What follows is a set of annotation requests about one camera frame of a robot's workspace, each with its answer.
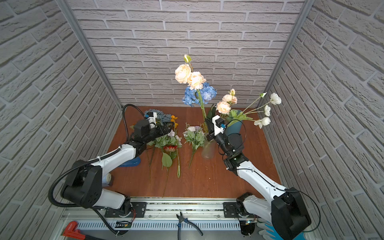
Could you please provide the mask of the orange yellow flower stem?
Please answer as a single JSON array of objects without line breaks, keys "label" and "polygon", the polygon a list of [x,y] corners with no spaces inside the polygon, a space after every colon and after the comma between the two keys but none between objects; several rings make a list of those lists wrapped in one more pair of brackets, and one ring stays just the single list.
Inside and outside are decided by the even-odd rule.
[{"label": "orange yellow flower stem", "polygon": [[177,139],[177,147],[176,147],[176,156],[177,156],[177,160],[178,160],[177,178],[179,179],[181,177],[181,163],[180,163],[180,157],[179,157],[178,143],[181,143],[181,138],[177,134],[178,123],[176,122],[176,120],[177,120],[177,117],[172,115],[171,116],[171,122],[174,123],[175,138]]}]

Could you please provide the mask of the peach rose flower stem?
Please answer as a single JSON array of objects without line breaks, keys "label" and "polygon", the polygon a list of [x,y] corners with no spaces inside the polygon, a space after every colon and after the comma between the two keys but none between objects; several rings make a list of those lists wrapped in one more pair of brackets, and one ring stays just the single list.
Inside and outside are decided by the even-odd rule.
[{"label": "peach rose flower stem", "polygon": [[236,110],[233,110],[232,107],[237,103],[238,99],[236,97],[236,90],[231,89],[229,93],[224,95],[222,100],[216,105],[216,109],[219,112],[220,117],[223,119],[235,119],[238,113]]}]

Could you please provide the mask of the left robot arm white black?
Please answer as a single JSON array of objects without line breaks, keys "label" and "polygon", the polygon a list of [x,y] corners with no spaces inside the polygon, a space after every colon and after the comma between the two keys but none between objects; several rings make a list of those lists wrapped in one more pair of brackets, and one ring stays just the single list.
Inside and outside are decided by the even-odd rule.
[{"label": "left robot arm white black", "polygon": [[65,175],[61,197],[85,209],[109,208],[118,210],[121,215],[128,215],[132,208],[130,198],[106,190],[103,178],[123,163],[139,157],[149,142],[169,134],[173,127],[173,122],[156,124],[155,121],[138,121],[131,138],[115,151],[91,161],[76,161],[73,170]]}]

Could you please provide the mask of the clear glass vase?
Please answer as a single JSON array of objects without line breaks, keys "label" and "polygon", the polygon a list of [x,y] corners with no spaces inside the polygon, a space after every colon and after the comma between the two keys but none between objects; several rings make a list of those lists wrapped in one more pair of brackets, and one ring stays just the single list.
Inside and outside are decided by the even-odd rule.
[{"label": "clear glass vase", "polygon": [[205,140],[202,150],[202,157],[204,159],[210,160],[213,159],[215,156],[215,147],[216,147],[216,141],[215,140]]}]

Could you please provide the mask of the white ranunculus flower stem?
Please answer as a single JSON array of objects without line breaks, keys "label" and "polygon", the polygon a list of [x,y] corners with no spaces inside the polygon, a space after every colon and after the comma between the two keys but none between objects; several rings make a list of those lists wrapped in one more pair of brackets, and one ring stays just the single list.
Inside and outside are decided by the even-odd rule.
[{"label": "white ranunculus flower stem", "polygon": [[[271,123],[271,107],[270,105],[276,106],[282,103],[282,99],[279,97],[277,93],[270,94],[269,101],[266,104],[258,107],[256,109],[251,110],[251,106],[254,105],[257,101],[262,100],[267,93],[261,93],[260,96],[253,101],[249,106],[246,107],[245,110],[237,112],[232,108],[234,104],[237,103],[237,97],[235,94],[225,95],[222,100],[229,105],[229,112],[227,116],[230,118],[228,127],[234,125],[235,123],[239,123],[241,121],[252,121],[255,126],[258,126],[262,129],[264,126],[267,126]],[[256,120],[252,117],[252,115],[261,114],[263,116],[262,119]]]}]

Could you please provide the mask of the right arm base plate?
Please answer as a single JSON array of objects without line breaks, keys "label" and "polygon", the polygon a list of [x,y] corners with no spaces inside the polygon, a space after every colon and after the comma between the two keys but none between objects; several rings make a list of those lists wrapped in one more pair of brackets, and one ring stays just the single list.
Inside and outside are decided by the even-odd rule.
[{"label": "right arm base plate", "polygon": [[225,218],[248,218],[249,213],[245,210],[242,203],[238,202],[224,202],[224,217]]}]

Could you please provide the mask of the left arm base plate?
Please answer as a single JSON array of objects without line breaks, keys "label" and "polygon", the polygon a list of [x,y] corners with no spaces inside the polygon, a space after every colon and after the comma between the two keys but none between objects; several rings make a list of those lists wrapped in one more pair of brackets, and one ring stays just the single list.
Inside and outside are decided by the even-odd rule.
[{"label": "left arm base plate", "polygon": [[106,218],[143,218],[146,212],[146,202],[130,202],[123,205],[120,209],[107,208]]}]

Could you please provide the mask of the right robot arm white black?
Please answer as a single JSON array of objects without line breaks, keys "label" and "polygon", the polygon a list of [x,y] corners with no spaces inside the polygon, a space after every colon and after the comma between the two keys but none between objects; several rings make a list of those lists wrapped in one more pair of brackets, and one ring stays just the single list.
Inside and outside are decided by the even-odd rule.
[{"label": "right robot arm white black", "polygon": [[272,224],[284,240],[293,240],[312,223],[302,194],[295,188],[287,189],[258,170],[242,153],[243,139],[240,134],[225,134],[225,121],[216,115],[206,118],[208,140],[215,140],[224,152],[227,170],[248,182],[262,199],[246,193],[238,198],[241,215],[255,215]]}]

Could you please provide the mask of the blue hydrangea flower stem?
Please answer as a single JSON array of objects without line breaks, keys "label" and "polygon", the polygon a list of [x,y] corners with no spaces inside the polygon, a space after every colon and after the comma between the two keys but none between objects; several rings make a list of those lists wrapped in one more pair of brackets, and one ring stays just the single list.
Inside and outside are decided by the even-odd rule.
[{"label": "blue hydrangea flower stem", "polygon": [[208,104],[216,96],[217,90],[210,86],[209,83],[204,83],[203,88],[200,90],[192,90],[190,87],[186,87],[182,102],[191,107],[193,107],[194,104],[199,105],[202,109],[203,118],[205,119],[207,117],[205,105]]}]

